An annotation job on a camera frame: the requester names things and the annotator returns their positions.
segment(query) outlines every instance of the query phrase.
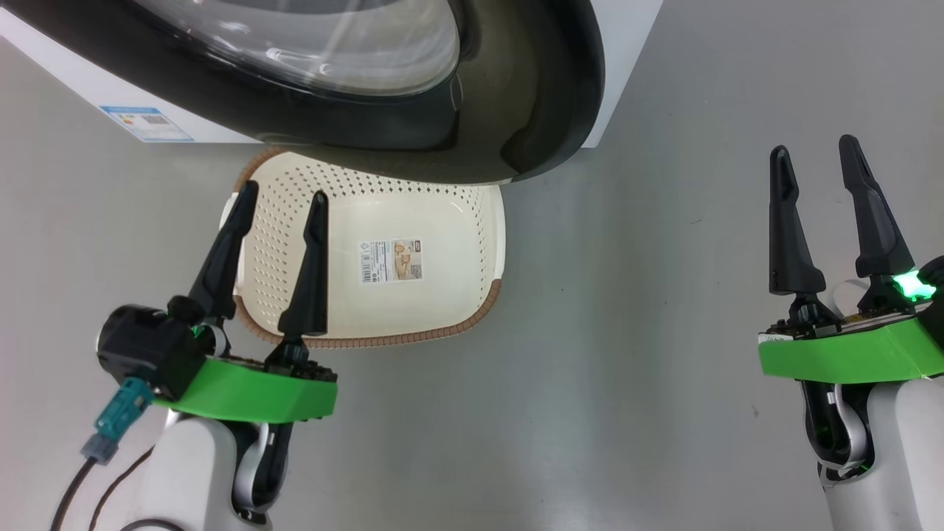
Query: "floor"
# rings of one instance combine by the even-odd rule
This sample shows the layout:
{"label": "floor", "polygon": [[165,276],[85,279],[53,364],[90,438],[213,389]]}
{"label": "floor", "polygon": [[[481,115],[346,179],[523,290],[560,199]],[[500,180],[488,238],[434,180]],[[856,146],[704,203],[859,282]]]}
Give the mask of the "floor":
{"label": "floor", "polygon": [[[342,391],[296,428],[276,529],[829,529],[799,390],[757,362],[754,335],[788,304],[767,294],[767,154],[791,149],[832,283],[858,253],[842,133],[916,260],[940,254],[942,20],[932,0],[666,0],[601,146],[504,189],[489,317],[318,354]],[[25,530],[48,524],[113,389],[101,322],[187,289],[257,148],[140,144],[5,43],[0,64],[0,492]],[[237,350],[268,350],[230,329]],[[70,529],[160,421],[93,473]]]}

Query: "white plastic basket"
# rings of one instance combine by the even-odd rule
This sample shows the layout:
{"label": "white plastic basket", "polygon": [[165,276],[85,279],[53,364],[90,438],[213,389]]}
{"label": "white plastic basket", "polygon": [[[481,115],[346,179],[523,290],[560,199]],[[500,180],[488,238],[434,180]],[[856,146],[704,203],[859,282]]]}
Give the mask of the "white plastic basket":
{"label": "white plastic basket", "polygon": [[[253,159],[235,190],[250,179],[259,183],[259,199],[233,295],[240,320],[263,339],[281,339],[278,317],[295,290],[302,231],[318,190],[329,199],[328,333],[307,337],[310,347],[376,347],[458,334],[497,299],[505,259],[497,186],[387,179],[278,148]],[[385,251],[391,258],[384,260]]]}

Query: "washing machine door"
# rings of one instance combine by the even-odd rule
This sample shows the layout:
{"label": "washing machine door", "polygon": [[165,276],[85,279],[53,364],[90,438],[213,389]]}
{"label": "washing machine door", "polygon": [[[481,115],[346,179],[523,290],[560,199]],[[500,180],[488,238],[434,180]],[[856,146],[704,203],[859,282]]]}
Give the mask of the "washing machine door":
{"label": "washing machine door", "polygon": [[521,180],[582,144],[603,93],[590,0],[7,0],[118,77],[328,163]]}

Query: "qr code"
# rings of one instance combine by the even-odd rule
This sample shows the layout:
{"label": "qr code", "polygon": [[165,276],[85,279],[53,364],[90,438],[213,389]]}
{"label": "qr code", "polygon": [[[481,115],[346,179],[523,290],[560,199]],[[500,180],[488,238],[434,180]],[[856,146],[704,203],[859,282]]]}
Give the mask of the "qr code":
{"label": "qr code", "polygon": [[169,123],[159,114],[142,114],[141,117],[152,126],[166,126]]}

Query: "green light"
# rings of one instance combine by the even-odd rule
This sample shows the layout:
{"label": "green light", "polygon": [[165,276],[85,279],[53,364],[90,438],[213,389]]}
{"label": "green light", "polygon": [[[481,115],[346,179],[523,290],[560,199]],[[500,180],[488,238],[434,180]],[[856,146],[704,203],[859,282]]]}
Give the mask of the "green light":
{"label": "green light", "polygon": [[933,286],[921,283],[921,281],[918,280],[917,271],[899,275],[893,280],[898,285],[899,291],[902,292],[902,295],[914,302],[930,299],[936,291]]}

